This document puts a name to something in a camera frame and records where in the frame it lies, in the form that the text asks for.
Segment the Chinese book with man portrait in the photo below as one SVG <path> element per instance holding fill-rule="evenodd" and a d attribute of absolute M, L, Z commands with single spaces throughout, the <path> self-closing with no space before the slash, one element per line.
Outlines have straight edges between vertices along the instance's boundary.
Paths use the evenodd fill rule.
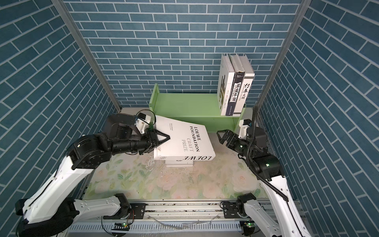
<path fill-rule="evenodd" d="M 231 55 L 230 61 L 235 71 L 234 80 L 231 86 L 231 92 L 228 99 L 226 116 L 237 116 L 241 114 L 244 102 L 242 99 L 243 82 L 245 69 L 242 65 L 239 55 Z"/>

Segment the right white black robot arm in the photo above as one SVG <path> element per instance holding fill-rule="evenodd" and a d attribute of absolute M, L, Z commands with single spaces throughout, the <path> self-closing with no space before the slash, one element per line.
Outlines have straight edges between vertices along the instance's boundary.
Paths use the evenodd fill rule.
<path fill-rule="evenodd" d="M 309 237 L 289 191 L 279 159 L 268 151 L 267 135 L 259 127 L 247 127 L 244 137 L 231 130 L 217 131 L 221 144 L 237 152 L 264 188 L 276 219 L 271 218 L 252 193 L 238 196 L 238 214 L 249 218 L 266 237 Z"/>

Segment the large white black-spine book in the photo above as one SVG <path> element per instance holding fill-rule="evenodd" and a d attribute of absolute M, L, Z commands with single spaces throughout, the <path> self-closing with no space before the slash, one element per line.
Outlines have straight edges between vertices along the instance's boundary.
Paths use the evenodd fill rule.
<path fill-rule="evenodd" d="M 234 111 L 233 116 L 239 116 L 242 114 L 242 110 L 244 108 L 246 99 L 248 97 L 252 82 L 255 78 L 255 72 L 254 72 L 247 56 L 244 55 L 244 56 L 240 56 L 239 58 L 240 58 L 242 66 L 245 70 L 245 76 L 244 76 L 243 83 L 242 83 L 241 88 L 240 88 L 240 93 L 238 96 L 238 100 L 237 100 L 237 103 L 235 106 L 235 111 Z"/>

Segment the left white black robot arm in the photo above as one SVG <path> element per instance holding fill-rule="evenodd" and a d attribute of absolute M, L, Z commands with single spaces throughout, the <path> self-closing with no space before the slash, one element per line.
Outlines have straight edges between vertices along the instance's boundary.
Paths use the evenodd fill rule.
<path fill-rule="evenodd" d="M 67 149 L 58 169 L 40 189 L 32 197 L 16 202 L 15 212 L 21 216 L 16 235 L 52 237 L 81 220 L 130 217 L 132 207 L 124 194 L 80 200 L 70 197 L 70 193 L 113 155 L 150 153 L 169 139 L 169 135 L 154 129 L 138 116 L 108 116 L 101 133 L 85 135 L 76 140 Z"/>

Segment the white La Dame aux camelias book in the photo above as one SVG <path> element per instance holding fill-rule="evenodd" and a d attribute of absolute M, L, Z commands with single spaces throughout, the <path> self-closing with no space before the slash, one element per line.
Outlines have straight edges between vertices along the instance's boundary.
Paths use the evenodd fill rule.
<path fill-rule="evenodd" d="M 235 70 L 228 55 L 222 56 L 219 72 L 217 98 L 221 116 L 227 115 L 227 106 L 234 81 Z"/>

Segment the white Loewe Foundation Craft Prize book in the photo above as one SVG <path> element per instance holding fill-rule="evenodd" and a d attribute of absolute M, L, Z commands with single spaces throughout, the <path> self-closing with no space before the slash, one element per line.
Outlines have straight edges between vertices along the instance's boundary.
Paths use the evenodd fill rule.
<path fill-rule="evenodd" d="M 216 154 L 204 125 L 156 116 L 155 128 L 170 139 L 154 149 L 163 161 L 211 161 Z"/>

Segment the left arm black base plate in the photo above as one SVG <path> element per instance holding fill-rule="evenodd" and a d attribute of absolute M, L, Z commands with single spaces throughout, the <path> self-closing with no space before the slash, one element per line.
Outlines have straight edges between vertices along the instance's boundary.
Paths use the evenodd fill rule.
<path fill-rule="evenodd" d="M 146 203 L 131 203 L 130 204 L 130 219 L 142 220 L 145 215 Z"/>

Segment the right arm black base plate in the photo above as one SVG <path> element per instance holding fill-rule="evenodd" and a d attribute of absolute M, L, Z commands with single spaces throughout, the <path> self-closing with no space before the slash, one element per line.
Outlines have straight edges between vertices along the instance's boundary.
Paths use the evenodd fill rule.
<path fill-rule="evenodd" d="M 221 201 L 220 208 L 223 211 L 225 219 L 237 219 L 240 218 L 238 214 L 237 205 L 235 202 Z"/>

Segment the white book with barcode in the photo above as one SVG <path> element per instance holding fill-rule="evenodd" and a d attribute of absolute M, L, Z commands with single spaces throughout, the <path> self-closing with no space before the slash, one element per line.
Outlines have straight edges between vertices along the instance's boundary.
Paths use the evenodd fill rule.
<path fill-rule="evenodd" d="M 170 161 L 166 160 L 165 164 L 167 167 L 192 167 L 193 166 L 193 161 Z"/>

